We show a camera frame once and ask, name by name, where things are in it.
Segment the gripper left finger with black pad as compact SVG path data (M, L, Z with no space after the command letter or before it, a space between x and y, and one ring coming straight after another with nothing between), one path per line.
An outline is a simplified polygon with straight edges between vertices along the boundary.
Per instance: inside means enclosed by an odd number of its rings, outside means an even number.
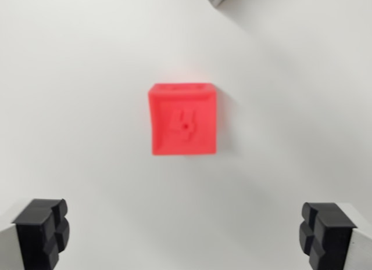
M1 212L1 269L52 270L68 244L65 199L21 199Z

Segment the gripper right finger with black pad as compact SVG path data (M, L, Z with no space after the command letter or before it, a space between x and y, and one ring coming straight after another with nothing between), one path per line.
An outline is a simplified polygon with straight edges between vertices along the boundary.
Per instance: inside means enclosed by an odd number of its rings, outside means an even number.
M302 206L299 242L312 269L371 269L371 222L349 203Z

